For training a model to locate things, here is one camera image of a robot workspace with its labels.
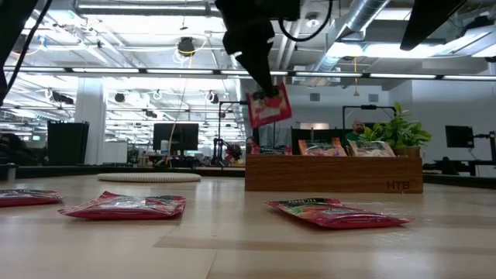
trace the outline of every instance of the ceiling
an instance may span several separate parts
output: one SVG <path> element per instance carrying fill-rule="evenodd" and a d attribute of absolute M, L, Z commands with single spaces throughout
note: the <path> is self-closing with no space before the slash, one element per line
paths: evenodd
<path fill-rule="evenodd" d="M 302 11 L 315 14 L 322 23 L 328 1 L 305 0 Z M 364 40 L 358 42 L 364 48 L 379 43 L 399 43 L 409 19 L 413 1 L 391 1 L 376 19 L 367 27 Z M 133 1 L 133 0 L 54 0 L 43 24 L 36 31 L 29 55 L 24 60 L 25 67 L 140 67 L 140 68 L 207 68 L 233 69 L 239 68 L 237 62 L 227 55 L 222 45 L 226 28 L 218 13 L 212 10 L 212 16 L 200 16 L 194 9 L 186 7 L 204 5 L 204 1 Z M 103 5 L 127 6 L 126 9 L 89 9 L 88 7 Z M 129 6 L 140 6 L 140 9 L 129 9 Z M 153 5 L 168 5 L 176 9 L 150 9 Z M 332 19 L 346 17 L 351 1 L 333 2 Z M 429 39 L 443 45 L 460 37 L 461 26 L 466 25 L 480 14 L 493 15 L 494 1 L 469 1 L 459 10 L 455 17 L 436 30 Z M 33 27 L 38 13 L 26 23 L 23 33 L 27 34 Z M 302 15 L 300 22 L 293 22 L 288 31 L 300 36 L 308 36 L 318 27 L 307 26 L 307 19 Z M 328 31 L 322 32 L 313 40 L 305 43 L 286 41 L 276 22 L 273 22 L 276 37 L 269 61 L 272 69 L 289 69 L 304 67 L 312 69 L 330 47 L 326 43 Z M 191 59 L 182 57 L 177 52 L 177 43 L 181 37 L 193 38 L 196 48 Z M 6 65 L 14 65 L 18 54 L 12 53 Z M 437 58 L 410 59 L 360 56 L 353 58 L 340 57 L 334 71 L 417 73 L 417 74 L 477 74 L 487 69 L 484 58 L 471 56 L 444 55 Z M 332 86 L 349 86 L 354 84 L 351 78 L 333 82 Z M 361 86 L 382 86 L 382 90 L 390 90 L 398 85 L 397 81 L 363 80 Z M 47 119 L 71 121 L 74 118 L 74 106 L 62 105 L 64 109 L 36 109 L 36 107 L 58 107 L 50 98 L 55 91 L 77 101 L 78 77 L 20 74 L 15 87 L 9 93 L 4 106 L 22 106 L 28 109 L 3 110 L 3 131 L 24 131 L 29 129 L 46 130 L 43 124 L 23 126 L 27 122 L 40 122 Z M 219 108 L 205 97 L 209 92 L 219 96 L 221 100 L 239 101 L 241 91 L 239 80 L 218 78 L 175 78 L 175 77 L 105 77 L 105 90 L 109 94 L 107 115 L 108 138 L 129 139 L 138 143 L 146 143 L 150 133 L 140 131 L 136 125 L 153 124 L 153 120 L 210 122 L 205 127 L 201 142 L 207 144 L 216 135 L 217 113 Z M 129 96 L 125 103 L 115 101 L 115 94 Z M 157 119 L 149 119 L 144 112 L 123 111 L 123 109 L 147 107 L 149 110 L 169 109 L 157 112 Z M 226 128 L 229 140 L 243 140 L 245 137 L 246 114 L 235 105 L 226 118 L 232 123 Z"/>

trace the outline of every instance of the wooden crate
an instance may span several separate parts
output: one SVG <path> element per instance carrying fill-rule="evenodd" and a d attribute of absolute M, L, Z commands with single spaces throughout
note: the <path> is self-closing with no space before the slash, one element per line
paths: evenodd
<path fill-rule="evenodd" d="M 422 159 L 248 155 L 245 191 L 418 194 Z"/>

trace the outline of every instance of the potted plant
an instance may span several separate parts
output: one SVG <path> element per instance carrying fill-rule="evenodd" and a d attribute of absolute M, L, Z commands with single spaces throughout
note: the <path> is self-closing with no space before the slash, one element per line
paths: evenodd
<path fill-rule="evenodd" d="M 360 136 L 363 141 L 384 141 L 399 157 L 420 157 L 420 146 L 431 140 L 432 135 L 422 129 L 418 121 L 405 120 L 409 116 L 399 103 L 394 104 L 396 115 L 387 123 L 376 123 L 373 129 L 365 128 Z"/>

